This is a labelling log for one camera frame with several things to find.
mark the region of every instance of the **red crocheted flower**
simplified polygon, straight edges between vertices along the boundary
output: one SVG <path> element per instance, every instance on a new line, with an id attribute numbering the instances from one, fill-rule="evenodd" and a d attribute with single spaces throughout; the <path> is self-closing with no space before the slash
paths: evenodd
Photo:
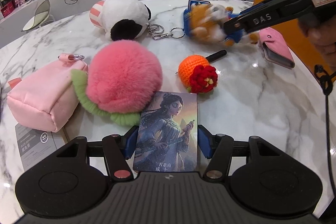
<path id="1" fill-rule="evenodd" d="M 191 93 L 205 93 L 217 86 L 218 75 L 212 66 L 196 66 L 190 76 Z"/>

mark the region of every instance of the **pink cosmetic bag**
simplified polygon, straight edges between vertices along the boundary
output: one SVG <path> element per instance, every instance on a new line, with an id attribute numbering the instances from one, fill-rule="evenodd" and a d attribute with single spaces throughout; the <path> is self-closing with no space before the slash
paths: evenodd
<path id="1" fill-rule="evenodd" d="M 19 124 L 43 131 L 59 131 L 73 114 L 78 99 L 70 71 L 87 71 L 84 56 L 61 54 L 22 81 L 9 82 L 7 104 Z"/>
<path id="2" fill-rule="evenodd" d="M 295 67 L 294 59 L 282 34 L 271 27 L 260 30 L 259 46 L 265 59 L 288 69 Z"/>

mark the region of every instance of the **orange crocheted ball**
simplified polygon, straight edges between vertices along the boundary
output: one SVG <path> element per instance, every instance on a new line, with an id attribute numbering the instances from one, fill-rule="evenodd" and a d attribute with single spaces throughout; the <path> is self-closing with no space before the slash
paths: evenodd
<path id="1" fill-rule="evenodd" d="M 210 64 L 209 61 L 201 55 L 191 55 L 184 59 L 179 65 L 178 75 L 186 88 L 190 87 L 190 76 L 194 72 L 194 68 L 198 65 L 206 67 Z"/>

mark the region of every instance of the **cardboard box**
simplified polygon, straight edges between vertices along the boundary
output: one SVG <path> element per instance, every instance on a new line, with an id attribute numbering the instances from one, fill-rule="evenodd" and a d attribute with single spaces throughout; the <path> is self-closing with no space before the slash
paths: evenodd
<path id="1" fill-rule="evenodd" d="M 58 148 L 68 143 L 64 128 L 57 133 L 53 133 L 17 124 L 15 132 L 24 171 L 27 171 Z"/>
<path id="2" fill-rule="evenodd" d="M 13 2 L 10 1 L 1 9 L 1 13 L 2 13 L 3 17 L 6 17 L 6 16 L 10 15 L 11 12 L 14 11 L 14 9 L 15 8 L 14 8 L 14 5 L 13 5 Z"/>

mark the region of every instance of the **plush dog keychain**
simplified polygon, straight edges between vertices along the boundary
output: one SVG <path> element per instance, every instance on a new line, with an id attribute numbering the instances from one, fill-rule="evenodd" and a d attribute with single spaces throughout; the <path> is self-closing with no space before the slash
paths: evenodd
<path id="1" fill-rule="evenodd" d="M 199 1 L 184 11 L 184 30 L 191 38 L 209 44 L 223 43 L 224 46 L 232 46 L 234 43 L 246 41 L 256 44 L 259 40 L 257 33 L 246 35 L 242 30 L 230 35 L 224 33 L 221 25 L 236 16 L 238 15 L 233 14 L 232 7 L 225 8 Z"/>
<path id="2" fill-rule="evenodd" d="M 107 39 L 134 40 L 146 30 L 151 11 L 139 0 L 102 0 L 89 16 L 96 27 L 105 30 Z"/>

